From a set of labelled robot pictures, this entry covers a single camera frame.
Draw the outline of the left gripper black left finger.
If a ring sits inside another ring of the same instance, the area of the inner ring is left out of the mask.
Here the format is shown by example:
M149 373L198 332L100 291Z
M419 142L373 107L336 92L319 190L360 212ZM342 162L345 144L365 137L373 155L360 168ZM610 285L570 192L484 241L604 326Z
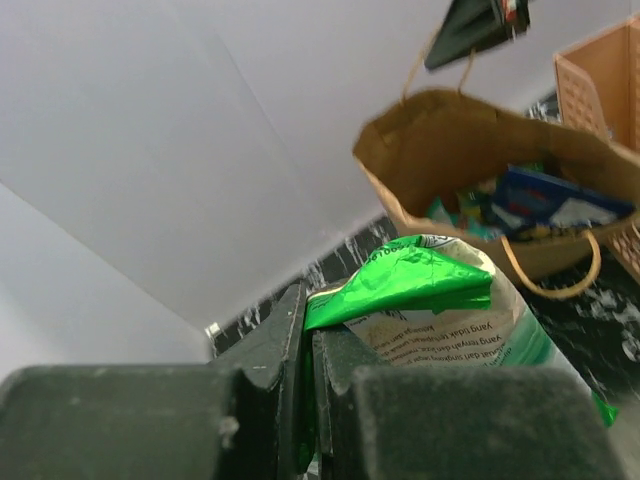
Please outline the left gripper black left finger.
M5 479L295 479L306 288L206 364L33 366L1 386Z

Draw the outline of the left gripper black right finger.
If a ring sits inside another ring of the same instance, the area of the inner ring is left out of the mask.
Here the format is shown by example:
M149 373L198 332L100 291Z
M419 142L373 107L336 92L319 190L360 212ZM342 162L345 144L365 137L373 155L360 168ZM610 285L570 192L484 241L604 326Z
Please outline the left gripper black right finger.
M312 338L324 479L621 479L593 401L548 367L393 367Z

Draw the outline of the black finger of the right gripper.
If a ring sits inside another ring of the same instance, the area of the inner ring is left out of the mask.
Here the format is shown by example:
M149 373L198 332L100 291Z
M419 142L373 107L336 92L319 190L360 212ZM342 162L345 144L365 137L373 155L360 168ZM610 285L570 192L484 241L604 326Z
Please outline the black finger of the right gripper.
M527 0L453 0L424 58L427 70L496 48L530 27Z

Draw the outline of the green cassava chips bag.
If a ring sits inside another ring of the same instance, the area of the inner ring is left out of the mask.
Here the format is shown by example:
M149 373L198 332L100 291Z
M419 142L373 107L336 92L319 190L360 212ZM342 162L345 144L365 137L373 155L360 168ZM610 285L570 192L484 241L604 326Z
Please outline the green cassava chips bag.
M311 295L304 327L306 390L315 404L313 335L344 328L393 367L554 368L593 401L606 433L615 418L494 262L457 238L389 242L351 277Z

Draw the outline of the brown paper bag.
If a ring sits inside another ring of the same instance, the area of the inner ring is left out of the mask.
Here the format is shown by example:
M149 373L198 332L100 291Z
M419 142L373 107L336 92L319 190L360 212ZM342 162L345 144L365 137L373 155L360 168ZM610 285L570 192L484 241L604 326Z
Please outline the brown paper bag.
M451 235L485 252L513 282L549 299L567 299L598 278L602 243L639 217L639 158L583 130L529 119L461 87L405 87L400 98L368 120L352 154L404 235ZM430 220L440 197L451 208L458 191L493 195L508 168L534 170L626 201L629 217L574 234L514 241L484 240Z

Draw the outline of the blue chips bag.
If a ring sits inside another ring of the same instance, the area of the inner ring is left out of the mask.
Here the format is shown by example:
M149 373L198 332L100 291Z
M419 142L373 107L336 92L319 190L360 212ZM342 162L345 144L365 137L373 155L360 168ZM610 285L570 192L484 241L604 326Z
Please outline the blue chips bag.
M546 173L511 166L497 182L486 219L510 240L578 233L629 217L636 207Z

